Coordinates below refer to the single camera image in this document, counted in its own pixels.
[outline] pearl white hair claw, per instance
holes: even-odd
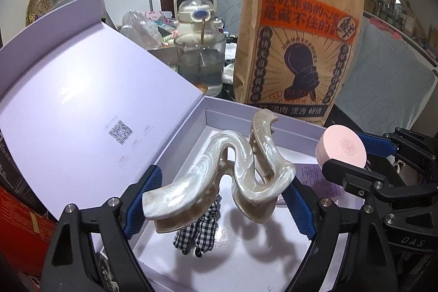
[[[295,177],[295,165],[278,152],[271,125],[278,117],[258,111],[252,121],[250,142],[232,130],[211,137],[198,163],[180,180],[143,194],[143,213],[155,221],[158,233],[172,232],[201,217],[216,199],[223,175],[233,178],[236,206],[252,221],[264,223],[272,215],[277,197]],[[227,157],[235,151],[235,162]],[[255,169],[262,182],[257,181]]]

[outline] gingham fabric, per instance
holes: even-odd
[[[174,239],[174,246],[181,250],[184,255],[190,251],[190,243],[201,252],[213,249],[215,242],[216,218],[214,215],[218,211],[218,200],[213,202],[209,210],[197,221],[178,230]]]
[[[192,240],[198,221],[192,222],[190,225],[185,226],[178,230],[174,239],[174,246],[181,250],[184,255],[187,255],[190,251],[190,241]]]
[[[213,249],[216,231],[216,218],[214,218],[214,215],[217,211],[218,202],[216,199],[209,210],[198,219],[198,226],[194,235],[194,245],[203,253]]]

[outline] qr code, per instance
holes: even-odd
[[[109,131],[109,134],[123,145],[126,139],[132,134],[132,130],[130,127],[125,125],[123,121],[119,120],[118,123]]]

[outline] light blue cloth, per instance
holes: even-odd
[[[403,40],[363,18],[356,53],[335,104],[363,131],[410,128],[436,84]]]

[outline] glass water container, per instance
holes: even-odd
[[[174,44],[178,50],[178,73],[207,96],[217,96],[222,90],[225,35],[205,32],[201,41],[198,31],[179,36]]]

